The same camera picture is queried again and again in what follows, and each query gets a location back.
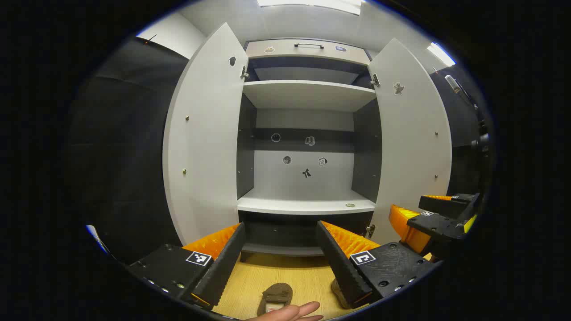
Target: drawer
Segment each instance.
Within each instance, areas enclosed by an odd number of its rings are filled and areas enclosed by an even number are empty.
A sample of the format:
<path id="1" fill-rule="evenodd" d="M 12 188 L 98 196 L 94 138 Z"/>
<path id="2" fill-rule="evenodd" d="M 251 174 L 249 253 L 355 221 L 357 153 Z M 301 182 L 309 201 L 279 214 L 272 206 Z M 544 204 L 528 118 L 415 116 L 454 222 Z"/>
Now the drawer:
<path id="1" fill-rule="evenodd" d="M 364 49 L 330 41 L 309 39 L 270 39 L 248 42 L 249 58 L 313 57 L 368 65 L 369 56 Z"/>

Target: ceiling light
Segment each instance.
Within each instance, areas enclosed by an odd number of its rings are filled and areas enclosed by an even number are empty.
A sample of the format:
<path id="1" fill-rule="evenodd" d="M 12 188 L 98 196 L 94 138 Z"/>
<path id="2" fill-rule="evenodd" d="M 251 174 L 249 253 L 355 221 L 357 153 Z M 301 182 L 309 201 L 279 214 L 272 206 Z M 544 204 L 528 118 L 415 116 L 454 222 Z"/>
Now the ceiling light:
<path id="1" fill-rule="evenodd" d="M 438 59 L 440 59 L 446 66 L 450 67 L 456 64 L 456 62 L 454 62 L 454 60 L 452 60 L 452 58 L 450 58 L 450 56 L 448 56 L 444 50 L 442 50 L 442 48 L 434 42 L 432 42 L 427 49 L 435 56 L 437 56 Z"/>
<path id="2" fill-rule="evenodd" d="M 326 7 L 359 15 L 362 0 L 258 0 L 260 7 L 280 5 L 306 5 Z"/>

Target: door hinge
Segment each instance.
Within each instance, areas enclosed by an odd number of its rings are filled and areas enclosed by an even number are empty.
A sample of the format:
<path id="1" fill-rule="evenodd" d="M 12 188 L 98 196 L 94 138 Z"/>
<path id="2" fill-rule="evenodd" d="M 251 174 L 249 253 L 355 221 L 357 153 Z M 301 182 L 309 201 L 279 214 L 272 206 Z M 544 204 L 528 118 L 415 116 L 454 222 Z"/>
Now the door hinge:
<path id="1" fill-rule="evenodd" d="M 371 85 L 374 86 L 381 86 L 381 84 L 379 83 L 379 79 L 377 78 L 377 74 L 373 74 L 373 80 L 371 80 Z"/>
<path id="2" fill-rule="evenodd" d="M 373 236 L 373 233 L 375 232 L 375 228 L 376 226 L 374 224 L 371 224 L 371 226 L 367 226 L 365 228 L 365 233 L 363 233 L 363 236 L 367 236 L 368 234 L 370 239 Z"/>
<path id="3" fill-rule="evenodd" d="M 240 75 L 240 78 L 248 79 L 249 77 L 250 74 L 246 72 L 246 66 L 242 66 L 242 75 Z"/>

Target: dark gray panel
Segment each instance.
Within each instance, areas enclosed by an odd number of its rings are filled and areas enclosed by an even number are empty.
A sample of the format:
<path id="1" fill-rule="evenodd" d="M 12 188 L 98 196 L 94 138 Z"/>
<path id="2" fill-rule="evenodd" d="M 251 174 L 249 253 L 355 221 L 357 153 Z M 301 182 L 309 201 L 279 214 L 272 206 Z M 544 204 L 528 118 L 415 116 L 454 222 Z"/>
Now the dark gray panel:
<path id="1" fill-rule="evenodd" d="M 244 196 L 254 187 L 254 129 L 258 110 L 242 94 L 238 120 L 238 142 L 236 149 L 236 194 Z"/>
<path id="2" fill-rule="evenodd" d="M 355 125 L 353 133 L 355 158 L 351 189 L 376 203 L 383 157 L 381 117 L 377 99 L 355 111 L 353 123 Z"/>
<path id="3" fill-rule="evenodd" d="M 276 251 L 288 255 L 307 256 L 307 248 L 317 247 L 315 227 L 323 220 L 356 234 L 365 232 L 371 223 L 373 212 L 332 215 L 283 215 L 238 211 L 240 222 L 246 225 L 246 243 L 254 244 L 250 251 L 269 254 Z"/>
<path id="4" fill-rule="evenodd" d="M 271 137 L 280 134 L 280 141 L 274 142 Z M 285 151 L 325 151 L 331 153 L 353 153 L 353 133 L 340 130 L 321 129 L 272 129 L 255 130 L 256 150 Z M 306 137 L 314 137 L 313 146 L 305 143 Z"/>

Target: orange soft pad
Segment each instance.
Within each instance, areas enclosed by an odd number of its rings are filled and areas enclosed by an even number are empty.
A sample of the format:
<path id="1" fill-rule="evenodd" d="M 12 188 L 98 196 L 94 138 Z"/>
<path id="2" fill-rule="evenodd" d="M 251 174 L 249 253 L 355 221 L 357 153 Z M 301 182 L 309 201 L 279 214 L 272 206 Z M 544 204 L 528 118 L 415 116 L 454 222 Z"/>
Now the orange soft pad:
<path id="1" fill-rule="evenodd" d="M 452 196 L 435 196 L 435 195 L 425 195 L 425 196 L 430 198 L 452 200 Z"/>
<path id="2" fill-rule="evenodd" d="M 421 253 L 428 244 L 430 235 L 407 225 L 407 221 L 416 215 L 420 215 L 420 213 L 393 204 L 389 213 L 389 222 L 404 243 L 408 244 L 415 252 Z"/>
<path id="3" fill-rule="evenodd" d="M 183 249 L 212 255 L 213 259 L 217 259 L 230 237 L 232 237 L 238 228 L 238 225 L 240 225 L 240 223 L 227 227 L 216 233 L 212 233 L 209 236 L 205 236 L 202 239 L 188 244 L 187 246 L 183 246 Z"/>
<path id="4" fill-rule="evenodd" d="M 368 251 L 375 247 L 379 247 L 377 243 L 368 240 L 360 235 L 353 232 L 349 232 L 344 228 L 323 222 L 323 225 L 327 228 L 331 236 L 337 242 L 337 245 L 343 250 L 345 256 L 349 258 L 351 254 Z"/>

